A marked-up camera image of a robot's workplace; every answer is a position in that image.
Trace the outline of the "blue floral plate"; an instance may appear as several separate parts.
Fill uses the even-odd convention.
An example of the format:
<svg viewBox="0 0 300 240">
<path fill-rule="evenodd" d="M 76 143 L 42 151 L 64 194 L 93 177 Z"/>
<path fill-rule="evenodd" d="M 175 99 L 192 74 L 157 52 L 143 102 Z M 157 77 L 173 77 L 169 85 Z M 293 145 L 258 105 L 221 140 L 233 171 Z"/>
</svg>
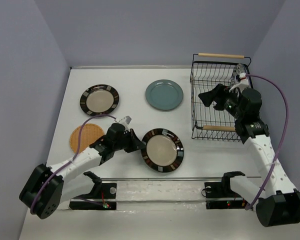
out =
<svg viewBox="0 0 300 240">
<path fill-rule="evenodd" d="M 234 85 L 238 84 L 241 79 L 240 79 L 240 75 L 241 74 L 246 74 L 246 67 L 244 64 L 242 63 L 238 63 L 234 68 L 233 68 L 233 72 L 230 78 L 230 86 L 233 87 Z"/>
</svg>

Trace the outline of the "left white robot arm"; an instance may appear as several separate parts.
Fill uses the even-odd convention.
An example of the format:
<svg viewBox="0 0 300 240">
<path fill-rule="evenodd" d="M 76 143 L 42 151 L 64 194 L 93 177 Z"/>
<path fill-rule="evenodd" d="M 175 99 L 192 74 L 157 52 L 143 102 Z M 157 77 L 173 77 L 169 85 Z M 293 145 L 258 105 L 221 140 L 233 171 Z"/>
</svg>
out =
<svg viewBox="0 0 300 240">
<path fill-rule="evenodd" d="M 133 129 L 113 123 L 105 135 L 72 158 L 52 166 L 36 166 L 19 199 L 32 215 L 46 219 L 64 201 L 85 195 L 94 198 L 100 194 L 102 180 L 91 172 L 92 168 L 110 160 L 117 151 L 132 153 L 145 147 Z"/>
</svg>

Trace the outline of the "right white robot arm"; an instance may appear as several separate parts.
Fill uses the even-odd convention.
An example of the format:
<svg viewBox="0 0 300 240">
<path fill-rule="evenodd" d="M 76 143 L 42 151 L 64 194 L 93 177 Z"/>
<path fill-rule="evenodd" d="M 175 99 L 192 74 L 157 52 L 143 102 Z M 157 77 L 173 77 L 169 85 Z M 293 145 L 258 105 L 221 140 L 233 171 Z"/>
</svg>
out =
<svg viewBox="0 0 300 240">
<path fill-rule="evenodd" d="M 240 171 L 226 172 L 220 182 L 225 196 L 239 195 L 246 210 L 253 209 L 264 227 L 297 224 L 300 222 L 300 191 L 290 181 L 277 153 L 274 152 L 268 126 L 260 118 L 261 94 L 250 87 L 240 94 L 218 84 L 198 95 L 205 107 L 214 104 L 217 111 L 227 111 L 235 119 L 235 132 L 262 178 L 257 186 Z"/>
</svg>

